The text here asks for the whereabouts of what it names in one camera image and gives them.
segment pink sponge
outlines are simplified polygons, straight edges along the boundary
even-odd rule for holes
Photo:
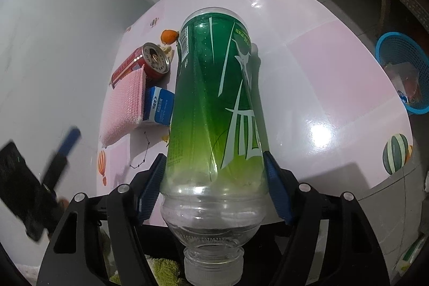
[[[146,74],[134,70],[111,91],[100,125],[100,140],[107,147],[134,130],[143,119]]]

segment bottle cap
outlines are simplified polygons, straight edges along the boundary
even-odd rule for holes
[[[217,263],[205,263],[184,255],[185,276],[195,286],[232,286],[238,283],[243,274],[243,254],[239,249],[237,257]]]

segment red can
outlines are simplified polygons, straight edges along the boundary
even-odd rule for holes
[[[170,62],[158,45],[146,43],[140,48],[135,49],[115,70],[110,80],[112,88],[114,89],[118,81],[127,74],[142,67],[146,73],[146,82],[155,83],[170,70]]]

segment blue basket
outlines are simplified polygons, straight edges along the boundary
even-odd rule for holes
[[[429,58],[422,48],[407,35],[399,32],[383,34],[375,47],[375,58],[381,66],[391,63],[410,62],[419,71],[419,86],[422,101],[409,106],[404,104],[408,112],[425,114],[429,112]]]

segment clear plastic bottle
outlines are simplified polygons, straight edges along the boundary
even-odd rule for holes
[[[250,38],[236,14],[206,8],[185,20],[178,52],[161,213],[186,246],[187,280],[231,286],[268,191],[249,97]]]

